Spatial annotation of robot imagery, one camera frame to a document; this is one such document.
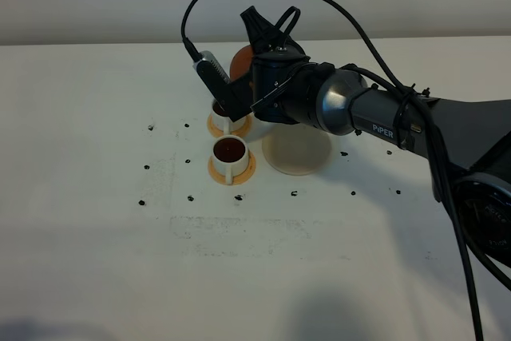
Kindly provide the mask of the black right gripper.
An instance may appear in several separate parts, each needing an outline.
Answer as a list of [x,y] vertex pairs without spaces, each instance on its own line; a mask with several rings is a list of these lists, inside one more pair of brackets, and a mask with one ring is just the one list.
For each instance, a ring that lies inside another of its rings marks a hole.
[[[291,37],[300,15],[300,9],[291,6],[276,24],[271,24],[254,6],[240,14],[252,52],[257,54],[252,59],[252,112],[261,121],[319,123],[315,111],[319,82],[314,75],[318,64],[311,62]],[[294,52],[271,51],[278,49]]]

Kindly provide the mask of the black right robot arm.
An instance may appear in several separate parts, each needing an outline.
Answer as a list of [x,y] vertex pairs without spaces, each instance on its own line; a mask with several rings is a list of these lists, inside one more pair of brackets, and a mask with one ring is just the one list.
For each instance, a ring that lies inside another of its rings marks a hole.
[[261,121],[302,123],[343,136],[369,133],[426,158],[434,198],[450,194],[452,217],[476,258],[510,279],[510,103],[463,102],[399,89],[369,70],[313,63],[291,39],[299,10],[271,23],[254,7],[241,18],[253,51],[252,110]]

